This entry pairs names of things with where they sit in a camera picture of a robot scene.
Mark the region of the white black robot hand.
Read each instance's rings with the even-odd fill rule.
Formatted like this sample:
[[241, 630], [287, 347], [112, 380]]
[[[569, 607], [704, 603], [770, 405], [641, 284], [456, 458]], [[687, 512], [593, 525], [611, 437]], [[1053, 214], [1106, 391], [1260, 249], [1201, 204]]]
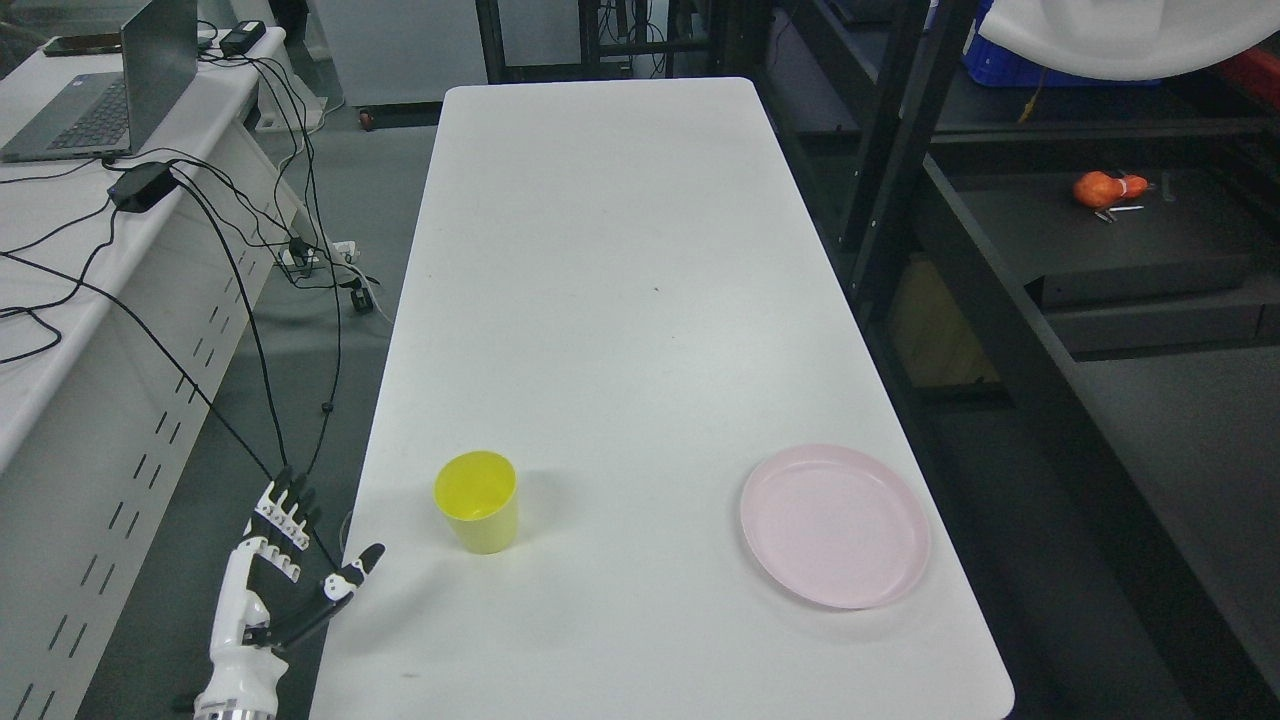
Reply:
[[256, 500], [228, 555], [207, 646], [212, 674], [195, 697], [195, 719], [275, 719], [276, 687], [289, 669], [285, 651], [344, 609], [385, 552], [383, 543], [370, 544], [329, 571], [293, 609], [274, 615], [255, 583], [264, 571], [276, 571], [297, 587], [301, 559], [317, 543], [317, 510], [305, 483], [303, 475], [283, 468]]

